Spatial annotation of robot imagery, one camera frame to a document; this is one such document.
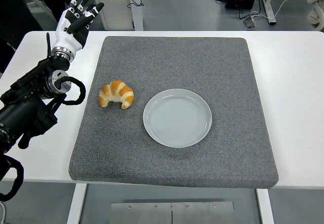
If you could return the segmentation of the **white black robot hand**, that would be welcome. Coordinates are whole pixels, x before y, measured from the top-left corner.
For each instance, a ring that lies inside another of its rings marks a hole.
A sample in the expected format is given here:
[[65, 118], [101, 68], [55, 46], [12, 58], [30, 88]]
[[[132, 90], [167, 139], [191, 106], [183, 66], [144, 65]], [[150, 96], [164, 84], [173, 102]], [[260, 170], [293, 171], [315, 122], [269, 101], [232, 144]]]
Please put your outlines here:
[[85, 46], [90, 25], [104, 7], [103, 3], [86, 6], [88, 1], [70, 1], [59, 20], [54, 48], [62, 47], [76, 53]]

